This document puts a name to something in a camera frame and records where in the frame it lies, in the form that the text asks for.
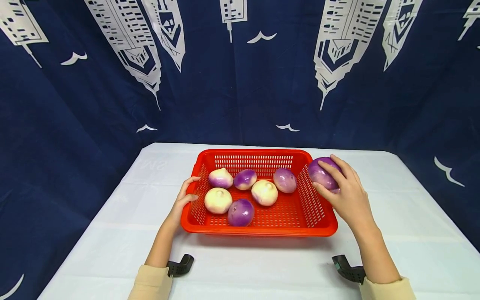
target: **white building graphic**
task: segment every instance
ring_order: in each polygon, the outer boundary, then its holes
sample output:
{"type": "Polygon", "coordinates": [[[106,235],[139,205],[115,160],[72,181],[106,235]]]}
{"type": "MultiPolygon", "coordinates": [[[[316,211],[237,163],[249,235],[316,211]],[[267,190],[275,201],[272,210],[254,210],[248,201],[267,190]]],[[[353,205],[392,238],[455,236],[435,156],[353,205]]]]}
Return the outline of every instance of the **white building graphic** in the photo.
{"type": "Polygon", "coordinates": [[[392,0],[384,21],[384,71],[392,64],[407,39],[423,0],[392,0]]]}
{"type": "Polygon", "coordinates": [[[463,39],[465,36],[465,33],[472,27],[473,23],[480,18],[480,0],[473,0],[470,6],[467,8],[467,11],[463,15],[464,19],[467,19],[465,22],[465,25],[463,25],[465,28],[463,29],[462,34],[458,38],[458,40],[463,39]]]}
{"type": "Polygon", "coordinates": [[[42,67],[28,44],[48,43],[48,39],[23,0],[0,0],[0,27],[15,46],[22,46],[42,67]]]}
{"type": "Polygon", "coordinates": [[[142,0],[160,44],[181,72],[185,55],[183,22],[177,0],[142,0]]]}
{"type": "Polygon", "coordinates": [[[136,0],[84,0],[123,66],[153,93],[161,64],[152,32],[136,0]]]}
{"type": "Polygon", "coordinates": [[[247,0],[220,0],[222,23],[227,24],[232,42],[232,23],[247,21],[247,0]]]}
{"type": "Polygon", "coordinates": [[[365,53],[386,0],[326,0],[313,61],[325,97],[365,53]]]}

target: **white bird graphic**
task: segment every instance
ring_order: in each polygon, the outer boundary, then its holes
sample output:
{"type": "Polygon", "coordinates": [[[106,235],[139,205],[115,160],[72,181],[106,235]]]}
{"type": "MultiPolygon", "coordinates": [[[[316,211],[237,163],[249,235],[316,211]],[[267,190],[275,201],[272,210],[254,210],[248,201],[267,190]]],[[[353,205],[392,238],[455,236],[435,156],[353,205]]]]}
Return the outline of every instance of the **white bird graphic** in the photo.
{"type": "Polygon", "coordinates": [[[259,40],[261,39],[264,39],[266,41],[269,41],[271,40],[272,38],[274,38],[276,36],[276,33],[272,34],[271,36],[266,36],[263,34],[263,32],[260,30],[259,33],[257,34],[256,37],[254,37],[253,39],[249,40],[247,42],[247,44],[255,44],[256,42],[258,42],[259,40]]]}
{"type": "Polygon", "coordinates": [[[157,128],[152,128],[152,127],[148,126],[147,124],[145,124],[143,127],[137,129],[137,132],[144,131],[145,129],[148,129],[148,130],[158,130],[157,128]]]}
{"type": "Polygon", "coordinates": [[[8,297],[10,297],[11,295],[13,295],[13,293],[16,292],[18,290],[18,288],[20,287],[20,285],[22,284],[22,281],[24,280],[24,276],[25,276],[25,274],[22,274],[22,277],[20,277],[17,284],[8,293],[0,296],[0,300],[5,300],[8,297]]]}
{"type": "Polygon", "coordinates": [[[74,63],[76,63],[77,60],[85,60],[87,58],[88,58],[88,56],[87,56],[86,53],[84,55],[78,55],[75,52],[72,52],[72,57],[70,57],[69,59],[67,59],[64,62],[61,62],[60,64],[62,66],[70,66],[70,65],[73,65],[74,63]]]}
{"type": "Polygon", "coordinates": [[[462,186],[462,187],[465,187],[464,184],[456,181],[455,179],[452,178],[452,176],[450,175],[450,173],[452,172],[452,168],[449,168],[447,166],[444,166],[439,160],[438,158],[435,156],[433,158],[433,162],[435,163],[435,165],[442,171],[445,172],[446,176],[447,176],[447,179],[449,182],[453,182],[454,184],[458,184],[459,186],[462,186]]]}
{"type": "Polygon", "coordinates": [[[288,123],[287,125],[285,126],[280,126],[280,125],[275,125],[277,128],[280,128],[280,129],[288,129],[290,130],[291,132],[299,132],[300,130],[296,130],[296,129],[293,129],[291,126],[290,126],[290,123],[288,123]]]}

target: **purple onion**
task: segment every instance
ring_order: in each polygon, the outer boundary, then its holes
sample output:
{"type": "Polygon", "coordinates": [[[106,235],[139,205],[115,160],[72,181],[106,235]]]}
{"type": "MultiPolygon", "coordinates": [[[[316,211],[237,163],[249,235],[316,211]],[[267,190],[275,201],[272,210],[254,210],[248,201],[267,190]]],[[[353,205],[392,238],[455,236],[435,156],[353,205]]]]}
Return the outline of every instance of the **purple onion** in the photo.
{"type": "Polygon", "coordinates": [[[319,157],[314,159],[308,166],[308,175],[313,182],[317,182],[328,190],[338,189],[338,183],[333,179],[332,175],[325,171],[321,166],[318,165],[318,161],[321,160],[332,167],[336,168],[340,172],[342,169],[329,157],[319,157]]]}
{"type": "Polygon", "coordinates": [[[254,170],[240,171],[233,179],[233,184],[239,190],[246,191],[252,188],[253,184],[257,181],[257,173],[254,170]]]}
{"type": "Polygon", "coordinates": [[[232,226],[248,226],[255,215],[253,205],[247,199],[238,199],[228,209],[227,221],[232,226]]]}
{"type": "Polygon", "coordinates": [[[210,172],[208,175],[208,181],[214,188],[228,189],[233,184],[233,177],[225,168],[221,168],[210,172]]]}
{"type": "Polygon", "coordinates": [[[293,193],[297,188],[297,178],[288,169],[277,169],[273,174],[273,182],[277,189],[287,194],[293,193]]]}

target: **right hand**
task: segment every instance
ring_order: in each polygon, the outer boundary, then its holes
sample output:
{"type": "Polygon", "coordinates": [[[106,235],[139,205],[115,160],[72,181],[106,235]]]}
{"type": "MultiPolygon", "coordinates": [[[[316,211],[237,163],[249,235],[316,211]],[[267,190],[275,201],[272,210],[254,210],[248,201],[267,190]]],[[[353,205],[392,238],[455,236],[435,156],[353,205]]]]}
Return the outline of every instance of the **right hand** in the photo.
{"type": "Polygon", "coordinates": [[[337,181],[340,193],[332,193],[317,182],[314,182],[313,186],[322,197],[332,204],[354,233],[359,230],[376,228],[368,194],[363,189],[358,174],[348,163],[335,155],[331,155],[330,158],[340,166],[343,174],[323,161],[319,161],[318,165],[337,181]]]}

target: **hand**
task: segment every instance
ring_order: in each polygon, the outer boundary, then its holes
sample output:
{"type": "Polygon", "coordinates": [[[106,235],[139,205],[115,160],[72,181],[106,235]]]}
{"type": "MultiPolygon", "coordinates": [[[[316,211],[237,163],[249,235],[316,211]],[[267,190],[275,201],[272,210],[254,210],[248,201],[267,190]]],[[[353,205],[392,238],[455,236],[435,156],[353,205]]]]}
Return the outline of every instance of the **hand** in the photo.
{"type": "Polygon", "coordinates": [[[317,182],[314,182],[313,186],[332,204],[354,234],[363,230],[375,229],[376,224],[368,201],[368,194],[363,189],[358,174],[348,163],[335,155],[331,155],[330,158],[340,166],[343,174],[323,161],[319,161],[318,165],[337,181],[340,193],[332,193],[317,182]]]}
{"type": "Polygon", "coordinates": [[[180,217],[181,213],[183,211],[183,208],[188,202],[192,202],[198,199],[197,195],[193,194],[186,194],[187,193],[187,188],[188,186],[194,182],[200,180],[200,177],[190,177],[187,180],[185,180],[180,188],[180,192],[177,195],[177,199],[175,200],[175,203],[173,204],[172,209],[170,210],[170,213],[168,214],[167,218],[165,219],[165,223],[172,225],[175,230],[180,226],[180,217]]]}

